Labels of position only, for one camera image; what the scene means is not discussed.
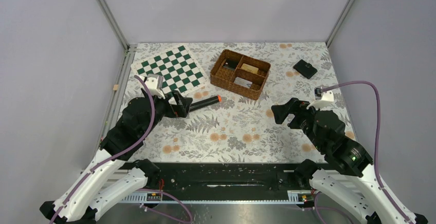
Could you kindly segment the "black leather card holder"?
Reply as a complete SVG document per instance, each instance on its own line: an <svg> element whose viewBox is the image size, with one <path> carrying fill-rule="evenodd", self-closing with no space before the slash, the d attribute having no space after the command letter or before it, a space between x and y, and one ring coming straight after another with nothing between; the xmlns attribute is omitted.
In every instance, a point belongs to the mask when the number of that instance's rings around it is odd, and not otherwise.
<svg viewBox="0 0 436 224"><path fill-rule="evenodd" d="M293 66L293 69L307 79L311 79L318 72L318 70L312 64L306 62L305 60L299 60Z"/></svg>

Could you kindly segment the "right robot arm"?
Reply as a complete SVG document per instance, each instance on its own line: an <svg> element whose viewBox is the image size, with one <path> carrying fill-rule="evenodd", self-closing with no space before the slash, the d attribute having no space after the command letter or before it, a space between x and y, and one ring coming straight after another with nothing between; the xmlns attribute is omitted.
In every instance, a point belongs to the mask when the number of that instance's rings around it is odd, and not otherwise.
<svg viewBox="0 0 436 224"><path fill-rule="evenodd" d="M295 169L299 188L319 190L360 223L428 223L424 215L410 211L397 197L386 196L390 189L377 181L371 155L345 135L345 124L333 111L316 109L297 98L273 105L271 110L277 124L282 124L289 114L294 115L288 127L302 130L325 161L352 182L359 193L333 179L309 159Z"/></svg>

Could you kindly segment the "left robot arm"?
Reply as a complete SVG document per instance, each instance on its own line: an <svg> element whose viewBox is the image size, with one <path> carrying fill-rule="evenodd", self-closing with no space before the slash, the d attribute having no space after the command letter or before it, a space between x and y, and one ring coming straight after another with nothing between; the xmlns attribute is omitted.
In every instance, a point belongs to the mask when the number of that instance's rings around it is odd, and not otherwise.
<svg viewBox="0 0 436 224"><path fill-rule="evenodd" d="M50 223L95 223L121 199L142 187L159 184L159 168L148 159L138 160L132 172L104 188L108 178L142 147L143 141L162 118L185 118L192 98L173 91L164 98L150 95L133 98L116 125L108 131L96 154L66 193L46 201L40 212Z"/></svg>

